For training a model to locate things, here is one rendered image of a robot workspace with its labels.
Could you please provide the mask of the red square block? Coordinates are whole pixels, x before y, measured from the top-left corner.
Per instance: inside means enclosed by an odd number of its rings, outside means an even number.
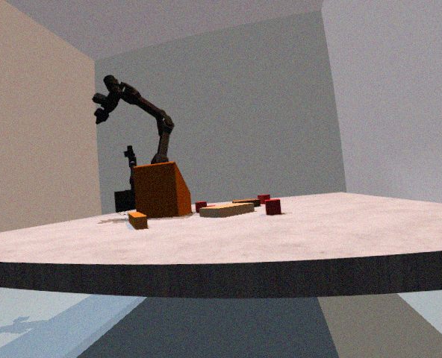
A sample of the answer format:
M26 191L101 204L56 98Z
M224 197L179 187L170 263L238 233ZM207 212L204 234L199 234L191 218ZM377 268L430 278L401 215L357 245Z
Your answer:
M265 200L267 216L281 215L281 205L279 199Z
M258 199L260 199L261 204L265 204L265 200L270 200L270 195L258 195Z
M207 207L207 201L195 202L196 213L199 213L199 208Z

